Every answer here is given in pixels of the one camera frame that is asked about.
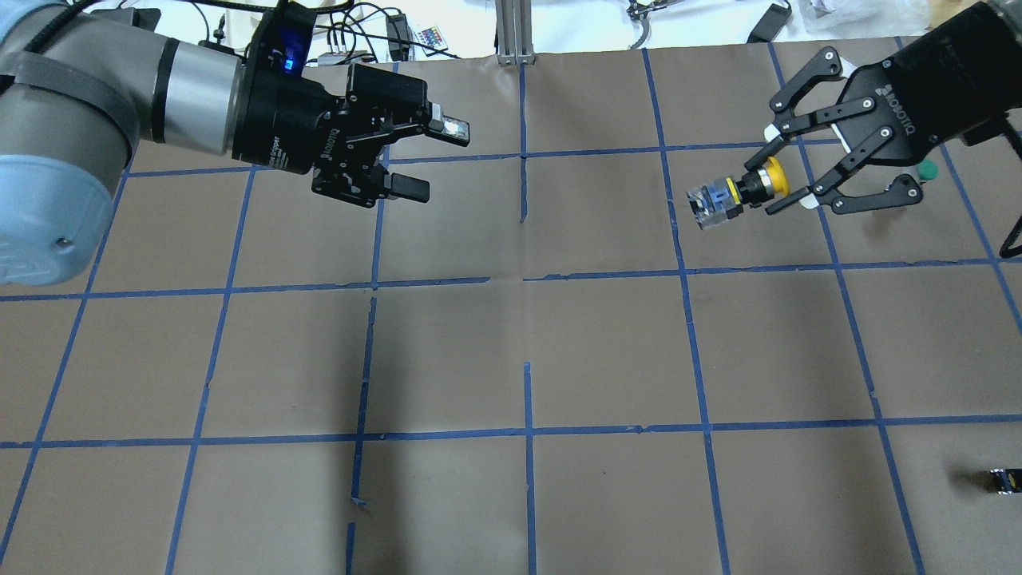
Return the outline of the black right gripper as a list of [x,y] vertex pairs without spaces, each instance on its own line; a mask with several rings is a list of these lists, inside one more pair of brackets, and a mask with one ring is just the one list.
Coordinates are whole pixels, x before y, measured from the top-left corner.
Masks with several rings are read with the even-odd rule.
[[848,70],[825,47],[770,100],[774,128],[745,170],[766,167],[793,138],[833,128],[846,156],[806,187],[764,208],[777,215],[800,206],[836,214],[886,210],[922,200],[913,184],[893,182],[868,196],[839,187],[866,166],[913,166],[942,143],[974,146],[1004,136],[1020,149],[1008,113],[1020,106],[1019,16],[953,16],[882,61]]

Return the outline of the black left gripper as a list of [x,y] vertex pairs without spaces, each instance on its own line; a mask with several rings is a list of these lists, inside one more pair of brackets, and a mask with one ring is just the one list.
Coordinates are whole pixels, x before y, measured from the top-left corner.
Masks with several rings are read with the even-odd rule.
[[381,153],[402,138],[423,134],[470,146],[470,123],[449,116],[427,94],[419,77],[350,65],[347,86],[336,95],[303,75],[254,70],[246,58],[232,157],[252,166],[311,174],[314,193],[363,208],[394,199],[426,204],[430,182],[390,173],[381,164]]

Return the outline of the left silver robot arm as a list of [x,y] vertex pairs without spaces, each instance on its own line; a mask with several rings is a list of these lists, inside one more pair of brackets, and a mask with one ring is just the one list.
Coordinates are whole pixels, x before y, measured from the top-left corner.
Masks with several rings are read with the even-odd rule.
[[311,174],[321,196],[426,203],[430,185],[382,167],[402,138],[470,143],[418,77],[351,65],[342,95],[303,76],[314,10],[279,1],[244,58],[87,14],[86,2],[2,4],[1,280],[79,276],[112,227],[117,186],[151,141]]

